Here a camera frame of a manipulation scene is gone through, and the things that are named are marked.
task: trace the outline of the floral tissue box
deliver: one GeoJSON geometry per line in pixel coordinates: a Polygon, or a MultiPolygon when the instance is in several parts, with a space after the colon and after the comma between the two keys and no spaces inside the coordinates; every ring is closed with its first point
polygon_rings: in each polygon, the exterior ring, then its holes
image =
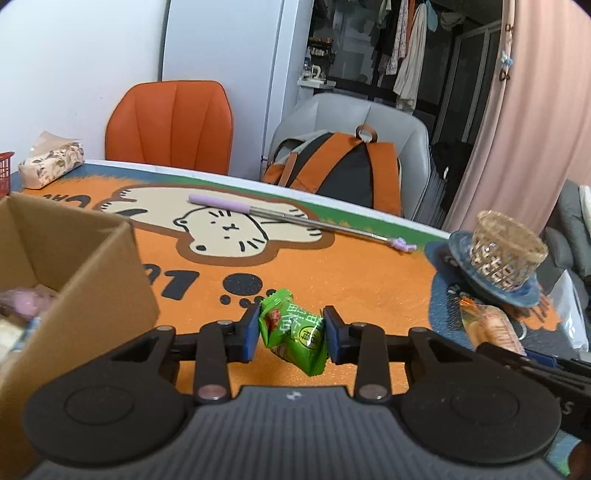
{"type": "Polygon", "coordinates": [[[83,163],[84,149],[78,140],[43,132],[18,170],[22,186],[38,190],[83,163]]]}

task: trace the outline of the blue bowl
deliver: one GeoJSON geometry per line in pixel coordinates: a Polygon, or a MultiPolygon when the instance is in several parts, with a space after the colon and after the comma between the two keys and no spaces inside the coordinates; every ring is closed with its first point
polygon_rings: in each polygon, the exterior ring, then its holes
{"type": "Polygon", "coordinates": [[[472,266],[470,262],[471,232],[453,232],[448,243],[453,258],[456,259],[458,266],[462,269],[466,279],[477,294],[522,308],[535,307],[540,302],[540,286],[535,273],[517,290],[505,291],[488,282],[472,266]]]}

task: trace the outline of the chair backrest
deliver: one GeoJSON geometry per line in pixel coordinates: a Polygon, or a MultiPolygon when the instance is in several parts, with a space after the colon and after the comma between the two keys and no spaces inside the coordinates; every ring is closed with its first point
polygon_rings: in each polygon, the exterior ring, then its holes
{"type": "Polygon", "coordinates": [[[227,174],[232,130],[232,110],[218,82],[141,83],[111,115],[106,158],[227,174]]]}
{"type": "Polygon", "coordinates": [[[303,102],[279,124],[269,154],[286,138],[324,129],[354,135],[361,124],[372,126],[378,132],[378,141],[396,145],[402,174],[402,214],[414,219],[427,190],[431,162],[427,127],[412,115],[368,100],[338,93],[319,93],[303,102]]]}

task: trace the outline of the cartoon cat print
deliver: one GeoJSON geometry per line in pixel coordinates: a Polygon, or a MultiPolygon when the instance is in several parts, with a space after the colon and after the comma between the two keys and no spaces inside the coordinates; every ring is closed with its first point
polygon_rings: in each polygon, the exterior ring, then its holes
{"type": "Polygon", "coordinates": [[[310,244],[322,239],[322,231],[316,228],[194,205],[188,200],[190,193],[307,218],[301,209],[289,203],[266,202],[216,190],[167,186],[129,187],[115,192],[113,199],[100,202],[95,208],[129,216],[150,230],[167,229],[176,232],[174,236],[185,232],[191,238],[190,250],[208,257],[252,257],[262,253],[273,241],[310,244]]]}

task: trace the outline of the green snack package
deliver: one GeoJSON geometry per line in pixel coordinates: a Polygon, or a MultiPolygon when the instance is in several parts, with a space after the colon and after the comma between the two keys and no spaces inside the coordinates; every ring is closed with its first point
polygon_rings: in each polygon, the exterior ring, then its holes
{"type": "Polygon", "coordinates": [[[309,377],[324,371],[329,356],[323,319],[298,307],[286,288],[261,301],[259,329],[267,348],[309,377]]]}

